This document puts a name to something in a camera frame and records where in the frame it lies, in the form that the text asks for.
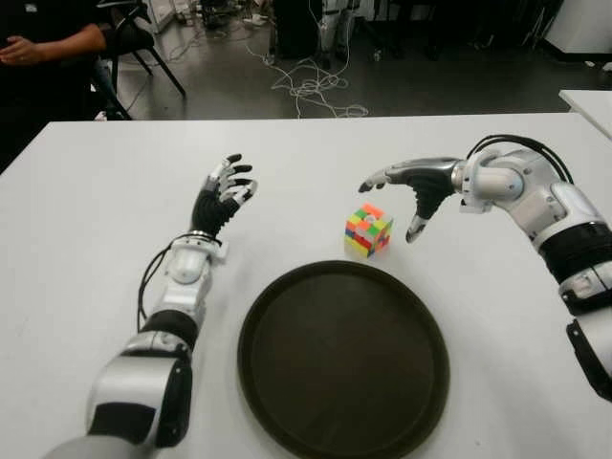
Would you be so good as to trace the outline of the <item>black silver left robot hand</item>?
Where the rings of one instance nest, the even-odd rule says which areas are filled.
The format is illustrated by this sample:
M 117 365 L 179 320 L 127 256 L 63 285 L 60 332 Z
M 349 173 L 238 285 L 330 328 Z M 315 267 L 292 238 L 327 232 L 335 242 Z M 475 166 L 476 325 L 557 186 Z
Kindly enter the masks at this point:
M 207 175 L 195 200 L 190 218 L 190 230 L 215 238 L 221 228 L 255 194 L 258 183 L 239 174 L 252 171 L 241 164 L 242 155 L 226 157 Z

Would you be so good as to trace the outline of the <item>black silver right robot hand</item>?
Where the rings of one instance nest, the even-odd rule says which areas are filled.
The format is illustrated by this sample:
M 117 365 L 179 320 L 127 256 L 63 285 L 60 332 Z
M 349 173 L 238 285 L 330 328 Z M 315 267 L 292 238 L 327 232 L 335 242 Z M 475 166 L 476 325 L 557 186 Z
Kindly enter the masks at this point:
M 463 161 L 449 157 L 424 158 L 386 166 L 368 176 L 358 192 L 386 185 L 408 186 L 416 196 L 416 212 L 406 230 L 405 240 L 413 243 L 423 232 L 439 206 L 456 192 L 453 173 Z

